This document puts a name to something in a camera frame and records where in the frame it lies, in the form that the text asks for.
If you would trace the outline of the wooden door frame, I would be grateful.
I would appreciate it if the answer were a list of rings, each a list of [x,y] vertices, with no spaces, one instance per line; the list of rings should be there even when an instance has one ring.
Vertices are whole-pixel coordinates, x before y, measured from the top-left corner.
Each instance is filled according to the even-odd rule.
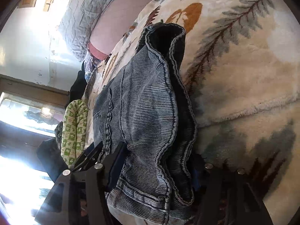
[[[1,75],[2,92],[60,108],[64,108],[69,101],[69,93],[67,91],[5,75]]]

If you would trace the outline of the grey quilted pillow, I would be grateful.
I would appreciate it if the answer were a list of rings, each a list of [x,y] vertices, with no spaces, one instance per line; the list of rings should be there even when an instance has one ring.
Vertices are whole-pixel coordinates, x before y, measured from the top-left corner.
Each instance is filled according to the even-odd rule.
[[[83,61],[92,31],[113,0],[69,0],[66,12],[59,24],[68,50]]]

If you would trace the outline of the purple plastic bag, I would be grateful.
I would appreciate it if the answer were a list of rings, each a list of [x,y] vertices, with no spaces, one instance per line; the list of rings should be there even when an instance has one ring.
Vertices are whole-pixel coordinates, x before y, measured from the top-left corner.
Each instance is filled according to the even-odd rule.
[[[84,77],[86,82],[88,82],[93,74],[95,68],[97,68],[101,60],[94,57],[89,51],[86,52],[84,60]]]

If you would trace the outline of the black clothing pile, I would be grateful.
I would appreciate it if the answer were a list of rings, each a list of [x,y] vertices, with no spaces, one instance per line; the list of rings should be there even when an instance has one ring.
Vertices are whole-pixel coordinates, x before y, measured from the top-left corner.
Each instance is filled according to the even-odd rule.
[[[77,78],[69,91],[69,99],[67,101],[66,106],[70,104],[74,100],[79,100],[82,98],[84,91],[87,86],[87,81],[85,78],[85,71],[84,71],[84,63],[81,65],[81,70],[77,74]]]

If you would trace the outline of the pink bolster cushion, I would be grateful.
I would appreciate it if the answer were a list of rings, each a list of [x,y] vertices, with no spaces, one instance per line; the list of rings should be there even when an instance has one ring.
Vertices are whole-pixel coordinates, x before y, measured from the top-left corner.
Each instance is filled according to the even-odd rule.
[[[113,0],[98,19],[89,40],[89,51],[104,60],[152,0]]]

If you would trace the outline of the leaf pattern fleece blanket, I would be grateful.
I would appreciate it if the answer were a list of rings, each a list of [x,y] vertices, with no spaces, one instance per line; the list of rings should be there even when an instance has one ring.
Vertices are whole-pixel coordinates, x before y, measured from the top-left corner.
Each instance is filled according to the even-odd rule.
[[[129,62],[143,28],[186,30],[180,74],[198,125],[195,150],[220,166],[273,162],[264,203],[274,224],[299,209],[299,22],[283,0],[152,0],[96,69],[84,101]]]

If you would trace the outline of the green white patterned quilt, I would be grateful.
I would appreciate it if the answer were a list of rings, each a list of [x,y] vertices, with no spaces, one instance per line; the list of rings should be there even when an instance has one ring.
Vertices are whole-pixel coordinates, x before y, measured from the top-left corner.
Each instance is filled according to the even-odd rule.
[[[74,100],[64,113],[61,156],[71,167],[83,153],[86,144],[88,108],[84,101]]]

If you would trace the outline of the blue denim pants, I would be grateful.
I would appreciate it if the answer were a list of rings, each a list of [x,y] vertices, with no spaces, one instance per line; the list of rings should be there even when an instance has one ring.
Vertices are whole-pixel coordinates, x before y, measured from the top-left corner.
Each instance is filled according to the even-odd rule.
[[[173,23],[146,27],[136,54],[103,88],[93,109],[100,159],[120,142],[129,152],[108,204],[157,224],[189,219],[194,202],[187,162],[197,129],[179,76],[185,36]]]

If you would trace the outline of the beige wall switch plate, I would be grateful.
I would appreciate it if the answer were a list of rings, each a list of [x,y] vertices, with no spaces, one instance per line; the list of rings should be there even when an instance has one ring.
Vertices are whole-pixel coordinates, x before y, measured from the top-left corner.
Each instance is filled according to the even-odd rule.
[[[43,11],[48,12],[50,9],[51,4],[53,4],[54,0],[46,0],[44,4]]]

